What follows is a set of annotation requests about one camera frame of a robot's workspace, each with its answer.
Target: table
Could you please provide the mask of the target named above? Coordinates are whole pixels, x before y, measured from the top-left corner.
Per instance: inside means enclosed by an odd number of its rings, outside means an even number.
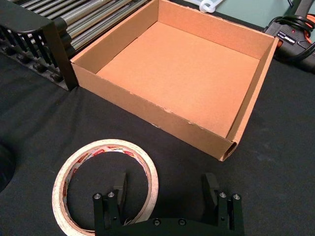
[[[152,217],[202,221],[201,175],[212,172],[227,194],[242,195],[247,235],[314,235],[314,75],[273,60],[240,145],[222,163],[83,88],[67,92],[3,55],[0,65],[0,141],[17,157],[0,193],[4,236],[63,236],[51,207],[56,175],[77,149],[108,138],[139,145],[155,163]],[[135,161],[100,154],[77,171],[68,201],[80,226],[93,227],[92,194],[109,191],[125,171],[126,219],[147,191]]]

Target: cardboard wall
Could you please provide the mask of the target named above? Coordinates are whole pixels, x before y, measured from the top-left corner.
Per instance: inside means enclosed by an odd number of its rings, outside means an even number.
[[[97,73],[157,20],[158,0],[152,0],[74,56],[71,62]]]
[[[261,59],[274,41],[264,33],[167,0],[159,1],[158,21],[256,59]]]
[[[260,60],[257,70],[253,76],[252,83],[250,88],[244,98],[242,106],[238,112],[238,115],[235,118],[235,121],[227,135],[227,139],[233,140],[239,143],[247,122],[252,113],[255,102],[258,98],[260,89],[264,82],[265,76],[267,74],[269,65],[273,58],[274,51],[277,47],[278,39],[276,38],[273,43],[269,46],[268,50],[264,53],[262,59]]]
[[[73,69],[78,75],[80,86],[93,91],[96,95],[141,117],[145,121],[158,126],[160,129],[167,131],[217,159],[220,159],[233,145],[233,142],[195,124],[190,124],[188,120],[173,113],[168,113],[164,108],[135,94],[131,94],[127,90],[77,65],[73,65]]]

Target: tape roll core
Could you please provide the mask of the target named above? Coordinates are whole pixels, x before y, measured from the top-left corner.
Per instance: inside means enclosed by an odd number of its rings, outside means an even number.
[[[90,143],[72,154],[60,169],[53,187],[52,206],[56,221],[68,236],[94,236],[93,231],[81,229],[72,219],[67,208],[66,196],[70,180],[76,170],[89,158],[109,151],[122,152],[136,159],[143,167],[148,179],[146,201],[130,223],[148,220],[158,197],[158,174],[147,153],[135,144],[118,139],[105,139]]]

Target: black rack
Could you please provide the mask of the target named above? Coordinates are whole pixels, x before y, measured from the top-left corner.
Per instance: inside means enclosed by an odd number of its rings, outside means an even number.
[[[0,52],[66,90],[78,86],[54,21],[0,0]]]

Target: open cardboard box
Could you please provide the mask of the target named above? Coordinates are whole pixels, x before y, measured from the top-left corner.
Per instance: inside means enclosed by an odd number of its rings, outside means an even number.
[[[71,61],[80,86],[223,161],[241,139],[277,42],[152,0]]]

